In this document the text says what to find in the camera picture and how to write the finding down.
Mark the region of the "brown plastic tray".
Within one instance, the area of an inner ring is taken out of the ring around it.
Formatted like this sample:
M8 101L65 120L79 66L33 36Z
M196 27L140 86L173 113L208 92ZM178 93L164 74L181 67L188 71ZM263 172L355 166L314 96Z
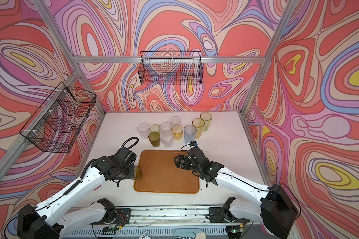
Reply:
M185 151L144 150L139 160L142 178L134 183L137 192L196 194L199 178L176 167L174 158Z

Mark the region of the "clear faceted glass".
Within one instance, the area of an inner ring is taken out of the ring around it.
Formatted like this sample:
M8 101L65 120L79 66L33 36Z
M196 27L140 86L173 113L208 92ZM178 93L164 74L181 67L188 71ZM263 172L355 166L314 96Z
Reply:
M142 139L148 139L150 134L150 126L146 123L138 125L137 131Z

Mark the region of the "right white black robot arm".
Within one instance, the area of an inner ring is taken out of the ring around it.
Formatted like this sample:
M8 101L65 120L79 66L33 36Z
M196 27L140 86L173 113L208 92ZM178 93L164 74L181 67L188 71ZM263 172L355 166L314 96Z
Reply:
M179 154L174 158L174 163L177 168L190 170L207 184L227 188L247 199L244 202L229 197L221 208L225 221L248 219L263 224L274 236L288 238L300 214L282 186L255 183L221 163L210 161L195 141L190 143L186 155Z

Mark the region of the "short amber textured glass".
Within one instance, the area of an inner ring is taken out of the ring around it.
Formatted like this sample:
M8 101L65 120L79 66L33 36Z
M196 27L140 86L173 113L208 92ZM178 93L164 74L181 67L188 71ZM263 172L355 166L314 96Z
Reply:
M139 180L141 180L142 177L143 177L143 173L142 173L142 170L140 169L140 167L134 166L134 177L133 177L133 180L134 180L134 181L139 181Z

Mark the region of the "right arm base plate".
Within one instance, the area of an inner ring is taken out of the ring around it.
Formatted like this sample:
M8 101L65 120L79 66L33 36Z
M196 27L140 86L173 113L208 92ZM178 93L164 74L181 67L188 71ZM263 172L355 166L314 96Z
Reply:
M221 207L208 208L208 214L205 218L211 223L242 223L247 224L250 222L248 219L238 219L234 217L227 209Z

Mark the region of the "clear glass back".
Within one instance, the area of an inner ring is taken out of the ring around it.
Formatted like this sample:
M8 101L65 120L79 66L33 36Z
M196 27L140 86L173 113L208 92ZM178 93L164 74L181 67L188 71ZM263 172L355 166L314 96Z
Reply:
M173 116L170 118L171 125L178 125L181 124L181 118L179 116Z

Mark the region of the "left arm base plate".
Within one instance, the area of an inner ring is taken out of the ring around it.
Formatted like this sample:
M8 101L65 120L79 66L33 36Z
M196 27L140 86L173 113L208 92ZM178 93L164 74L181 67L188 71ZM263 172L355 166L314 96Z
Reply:
M110 212L106 212L104 218L101 221L92 223L92 225L124 226L129 224L131 212L131 208L116 208Z

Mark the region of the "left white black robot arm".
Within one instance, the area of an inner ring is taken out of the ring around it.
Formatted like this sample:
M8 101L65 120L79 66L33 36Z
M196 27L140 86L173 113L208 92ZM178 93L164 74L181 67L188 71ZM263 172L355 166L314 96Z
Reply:
M120 183L135 177L137 156L121 147L114 155L90 160L81 175L50 198L20 209L17 235L21 239L61 239L67 234L93 223L112 224L117 210L106 198L91 206L68 213L68 210L91 191L107 181Z

